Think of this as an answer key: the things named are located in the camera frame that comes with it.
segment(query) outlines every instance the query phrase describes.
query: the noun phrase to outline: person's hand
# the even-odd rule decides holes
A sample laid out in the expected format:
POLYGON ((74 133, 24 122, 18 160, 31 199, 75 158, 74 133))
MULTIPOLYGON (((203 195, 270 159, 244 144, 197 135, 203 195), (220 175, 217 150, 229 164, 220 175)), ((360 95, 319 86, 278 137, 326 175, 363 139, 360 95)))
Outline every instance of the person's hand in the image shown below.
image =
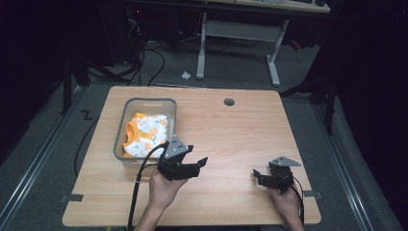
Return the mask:
POLYGON ((174 201, 177 192, 188 180, 168 181, 155 169, 150 177, 149 205, 166 209, 174 201))
POLYGON ((304 230, 299 217, 299 200, 293 189, 288 188, 288 190, 282 194, 276 189, 268 188, 268 190, 272 195, 278 214, 288 224, 289 230, 304 230))

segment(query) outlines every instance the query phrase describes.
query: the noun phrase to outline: gray carpet floor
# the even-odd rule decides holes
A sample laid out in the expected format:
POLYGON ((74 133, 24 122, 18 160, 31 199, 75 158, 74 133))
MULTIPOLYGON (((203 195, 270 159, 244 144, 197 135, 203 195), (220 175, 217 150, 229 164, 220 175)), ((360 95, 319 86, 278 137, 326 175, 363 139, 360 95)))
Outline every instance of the gray carpet floor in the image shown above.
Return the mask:
MULTIPOLYGON (((265 57, 258 54, 266 50, 267 44, 257 44, 250 49, 246 46, 244 51, 242 44, 229 44, 226 48, 223 44, 209 45, 204 80, 194 78, 198 50, 195 42, 184 43, 179 48, 157 42, 149 43, 148 46, 151 49, 156 47, 155 51, 160 52, 166 61, 152 85, 277 91, 300 84, 319 51, 318 47, 305 48, 297 52, 291 47, 281 47, 276 66, 282 83, 279 88, 275 88, 269 79, 265 57), (251 49, 258 53, 246 52, 251 49), (191 74, 189 80, 181 78, 184 71, 191 74)), ((156 52, 146 50, 144 53, 144 64, 140 72, 143 86, 163 64, 162 57, 156 52)), ((116 72, 125 68, 127 67, 120 65, 110 67, 116 72)), ((138 78, 139 75, 135 77, 133 86, 138 85, 138 78)), ((74 94, 74 106, 58 135, 49 137, 54 125, 62 118, 60 115, 63 108, 62 87, 54 92, 49 102, 32 120, 30 129, 19 146, 0 167, 0 208, 8 206, 9 199, 24 179, 25 172, 38 153, 47 148, 48 154, 45 164, 33 179, 34 184, 30 185, 31 188, 22 203, 18 204, 17 210, 11 215, 8 230, 107 230, 107 227, 64 227, 62 217, 66 202, 62 201, 62 197, 72 191, 76 180, 74 166, 81 168, 93 129, 90 129, 88 134, 87 131, 100 115, 108 91, 114 85, 123 84, 104 78, 92 78, 88 88, 77 90, 74 94)), ((353 206, 350 205, 342 175, 333 158, 333 150, 337 150, 344 160, 344 165, 352 176, 356 191, 367 210, 372 227, 366 230, 401 230, 354 143, 339 100, 336 101, 336 113, 333 118, 334 136, 328 137, 319 117, 324 105, 310 105, 307 96, 307 93, 297 93, 282 99, 312 188, 319 193, 317 202, 322 220, 319 224, 306 225, 306 230, 364 230, 356 218, 353 206)), ((285 227, 181 227, 180 230, 272 231, 285 230, 285 227)))

